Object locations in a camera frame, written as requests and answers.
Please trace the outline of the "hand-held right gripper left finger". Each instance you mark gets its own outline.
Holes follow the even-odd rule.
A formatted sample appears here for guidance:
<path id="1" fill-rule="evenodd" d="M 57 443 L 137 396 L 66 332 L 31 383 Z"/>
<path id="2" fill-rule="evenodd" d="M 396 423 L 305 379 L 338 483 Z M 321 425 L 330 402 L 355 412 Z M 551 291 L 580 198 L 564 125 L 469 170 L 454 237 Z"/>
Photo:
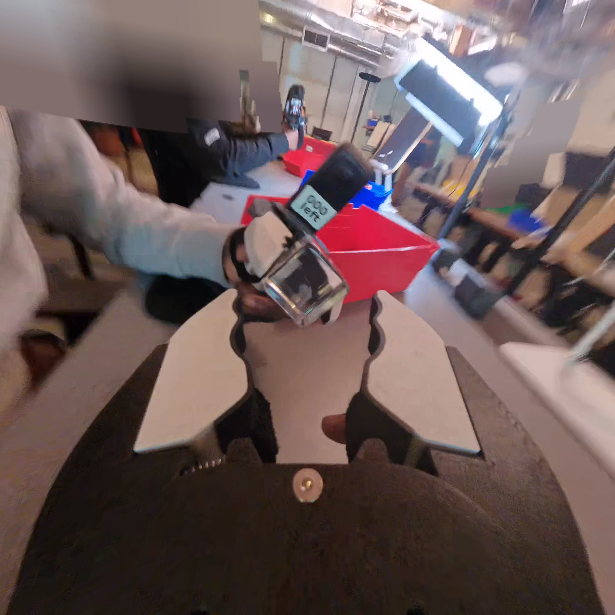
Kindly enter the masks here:
<path id="1" fill-rule="evenodd" d="M 279 446 L 271 407 L 244 354 L 239 295 L 227 290 L 170 338 L 134 442 L 138 455 L 186 449 L 194 464 L 221 464 L 249 439 L 264 463 Z"/>

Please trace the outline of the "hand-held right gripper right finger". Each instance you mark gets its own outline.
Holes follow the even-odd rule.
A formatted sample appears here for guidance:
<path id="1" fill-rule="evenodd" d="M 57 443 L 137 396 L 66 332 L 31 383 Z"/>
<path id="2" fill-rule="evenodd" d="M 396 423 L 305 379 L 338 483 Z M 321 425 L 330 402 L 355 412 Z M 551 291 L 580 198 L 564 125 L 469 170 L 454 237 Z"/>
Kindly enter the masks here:
<path id="1" fill-rule="evenodd" d="M 370 307 L 369 357 L 346 412 L 346 452 L 370 439 L 394 464 L 432 464 L 438 451 L 477 458 L 482 450 L 448 348 L 409 307 L 380 290 Z"/>

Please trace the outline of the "clear glass cube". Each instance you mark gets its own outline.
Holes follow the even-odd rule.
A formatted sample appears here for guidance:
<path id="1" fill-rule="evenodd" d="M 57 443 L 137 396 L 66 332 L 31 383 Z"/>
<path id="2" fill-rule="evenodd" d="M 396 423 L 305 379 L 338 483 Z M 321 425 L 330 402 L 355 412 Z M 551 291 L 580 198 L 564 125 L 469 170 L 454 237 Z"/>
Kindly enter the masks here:
<path id="1" fill-rule="evenodd" d="M 347 281 L 327 250 L 310 237 L 293 242 L 260 284 L 302 328 L 321 321 L 321 315 L 349 293 Z"/>

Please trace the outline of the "person's left forearm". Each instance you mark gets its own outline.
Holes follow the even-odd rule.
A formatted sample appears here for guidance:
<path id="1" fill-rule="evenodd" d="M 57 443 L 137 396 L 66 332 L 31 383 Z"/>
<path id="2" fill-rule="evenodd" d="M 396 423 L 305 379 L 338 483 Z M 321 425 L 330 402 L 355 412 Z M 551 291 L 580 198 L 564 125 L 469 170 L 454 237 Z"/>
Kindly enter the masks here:
<path id="1" fill-rule="evenodd" d="M 108 205 L 103 244 L 111 262 L 146 274 L 232 286 L 225 273 L 225 249 L 239 226 L 218 223 L 134 189 Z"/>

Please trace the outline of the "person's left hand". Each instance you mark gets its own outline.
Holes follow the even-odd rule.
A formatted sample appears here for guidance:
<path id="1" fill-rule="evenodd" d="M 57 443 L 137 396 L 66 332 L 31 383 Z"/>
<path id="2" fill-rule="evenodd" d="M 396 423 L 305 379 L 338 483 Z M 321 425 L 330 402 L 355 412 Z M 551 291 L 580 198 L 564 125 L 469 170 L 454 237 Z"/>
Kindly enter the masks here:
<path id="1" fill-rule="evenodd" d="M 289 315 L 269 296 L 260 292 L 251 282 L 243 279 L 242 269 L 250 266 L 249 252 L 245 246 L 245 227 L 234 230 L 227 238 L 222 251 L 224 277 L 230 287 L 237 290 L 242 311 L 251 322 L 278 322 Z"/>

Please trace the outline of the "person's right hand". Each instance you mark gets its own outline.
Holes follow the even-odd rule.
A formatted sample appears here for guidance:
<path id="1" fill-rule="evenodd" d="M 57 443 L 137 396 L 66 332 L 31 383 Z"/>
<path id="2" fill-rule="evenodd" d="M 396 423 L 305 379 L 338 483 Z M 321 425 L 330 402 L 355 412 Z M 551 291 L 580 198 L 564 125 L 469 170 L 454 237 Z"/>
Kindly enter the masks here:
<path id="1" fill-rule="evenodd" d="M 331 414 L 325 416 L 321 422 L 323 434 L 330 440 L 345 445 L 346 436 L 346 414 Z"/>

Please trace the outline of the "blue plastic bin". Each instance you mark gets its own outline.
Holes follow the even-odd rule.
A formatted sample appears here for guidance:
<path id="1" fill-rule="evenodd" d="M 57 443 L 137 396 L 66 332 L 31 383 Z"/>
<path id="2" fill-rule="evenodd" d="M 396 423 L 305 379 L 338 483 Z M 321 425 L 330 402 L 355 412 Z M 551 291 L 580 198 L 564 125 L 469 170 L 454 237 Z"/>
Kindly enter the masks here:
<path id="1" fill-rule="evenodd" d="M 393 189 L 387 189 L 383 184 L 368 182 L 350 201 L 355 209 L 361 206 L 368 207 L 373 211 L 380 209 L 381 205 L 392 195 Z"/>

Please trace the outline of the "large red plastic bin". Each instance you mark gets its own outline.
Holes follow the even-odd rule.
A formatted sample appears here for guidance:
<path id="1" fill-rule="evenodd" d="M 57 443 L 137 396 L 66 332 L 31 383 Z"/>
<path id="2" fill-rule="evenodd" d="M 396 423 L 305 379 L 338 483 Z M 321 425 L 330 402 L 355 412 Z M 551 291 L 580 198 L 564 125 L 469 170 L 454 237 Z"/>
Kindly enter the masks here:
<path id="1" fill-rule="evenodd" d="M 243 222 L 249 221 L 247 208 L 255 198 L 248 198 Z M 344 303 L 365 300 L 380 290 L 404 291 L 436 252 L 435 241 L 418 231 L 368 207 L 355 209 L 350 204 L 316 236 L 293 237 L 293 242 L 307 237 L 324 246 L 347 281 Z"/>

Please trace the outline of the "black floor lamp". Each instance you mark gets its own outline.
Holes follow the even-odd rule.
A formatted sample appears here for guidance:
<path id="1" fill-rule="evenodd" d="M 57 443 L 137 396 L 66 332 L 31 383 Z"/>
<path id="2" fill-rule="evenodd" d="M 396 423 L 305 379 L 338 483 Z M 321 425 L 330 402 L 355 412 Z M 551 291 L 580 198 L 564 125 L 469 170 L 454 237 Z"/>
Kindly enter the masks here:
<path id="1" fill-rule="evenodd" d="M 377 76 L 376 74 L 372 74 L 372 73 L 365 72 L 365 71 L 359 73 L 358 76 L 364 82 L 364 89 L 363 89 L 362 97 L 360 99 L 360 104 L 359 104 L 359 107 L 358 107 L 358 112 L 357 112 L 356 120 L 355 120 L 355 123 L 354 123 L 354 127 L 352 129 L 352 133 L 351 133 L 351 137 L 350 137 L 350 142 L 354 141 L 355 136 L 357 134 L 357 128 L 358 128 L 359 120 L 361 119 L 361 116 L 362 116 L 362 112 L 363 112 L 363 109 L 364 109 L 366 97 L 367 97 L 368 91 L 370 89 L 370 86 L 372 84 L 377 84 L 377 83 L 379 83 L 381 81 L 381 78 L 379 76 Z"/>

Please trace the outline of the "studio light panel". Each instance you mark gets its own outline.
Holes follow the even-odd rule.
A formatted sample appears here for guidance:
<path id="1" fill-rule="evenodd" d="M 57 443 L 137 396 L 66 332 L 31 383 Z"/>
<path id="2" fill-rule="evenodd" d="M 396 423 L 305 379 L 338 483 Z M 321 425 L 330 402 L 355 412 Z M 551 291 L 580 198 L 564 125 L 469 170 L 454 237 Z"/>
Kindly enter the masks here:
<path id="1" fill-rule="evenodd" d="M 503 103 L 430 40 L 414 38 L 410 49 L 396 87 L 456 148 L 472 146 L 500 117 Z"/>

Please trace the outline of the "wooden workbench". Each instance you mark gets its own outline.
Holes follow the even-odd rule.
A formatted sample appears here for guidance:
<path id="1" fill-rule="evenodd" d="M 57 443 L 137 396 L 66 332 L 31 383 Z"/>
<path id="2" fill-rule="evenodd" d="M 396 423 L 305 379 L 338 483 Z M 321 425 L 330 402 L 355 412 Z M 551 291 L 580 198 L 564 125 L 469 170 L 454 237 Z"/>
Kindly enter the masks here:
<path id="1" fill-rule="evenodd" d="M 555 230 L 556 223 L 573 204 L 579 191 L 569 186 L 548 188 L 541 184 L 523 184 L 516 196 L 513 211 L 504 208 L 483 209 L 477 206 L 475 195 L 462 218 L 476 224 L 482 233 L 501 239 L 508 249 L 531 250 Z M 588 246 L 610 232 L 607 223 L 614 223 L 614 187 L 598 192 L 589 199 L 542 257 L 544 263 L 567 262 Z"/>

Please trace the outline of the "black panel white frame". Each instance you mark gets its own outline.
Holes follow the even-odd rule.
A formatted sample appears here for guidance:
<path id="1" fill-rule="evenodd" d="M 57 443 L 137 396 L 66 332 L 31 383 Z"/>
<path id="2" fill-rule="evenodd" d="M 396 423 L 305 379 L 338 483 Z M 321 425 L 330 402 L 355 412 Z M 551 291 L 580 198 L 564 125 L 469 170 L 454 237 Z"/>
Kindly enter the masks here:
<path id="1" fill-rule="evenodd" d="M 386 138 L 370 161 L 377 185 L 383 186 L 385 191 L 393 189 L 395 173 L 431 127 L 432 124 L 427 118 L 416 109 L 410 108 L 396 127 L 387 131 Z"/>

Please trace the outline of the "silver ventilation duct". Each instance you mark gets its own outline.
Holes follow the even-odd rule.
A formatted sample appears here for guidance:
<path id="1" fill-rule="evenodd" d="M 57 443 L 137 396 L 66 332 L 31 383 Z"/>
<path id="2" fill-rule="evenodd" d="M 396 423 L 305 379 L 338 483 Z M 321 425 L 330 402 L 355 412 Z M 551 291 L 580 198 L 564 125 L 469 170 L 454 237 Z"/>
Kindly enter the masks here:
<path id="1" fill-rule="evenodd" d="M 259 1 L 260 23 L 286 37 L 303 40 L 303 31 L 328 36 L 327 52 L 364 66 L 379 67 L 386 61 L 407 58 L 413 50 L 412 34 L 401 33 L 367 20 L 330 11 L 312 1 Z"/>

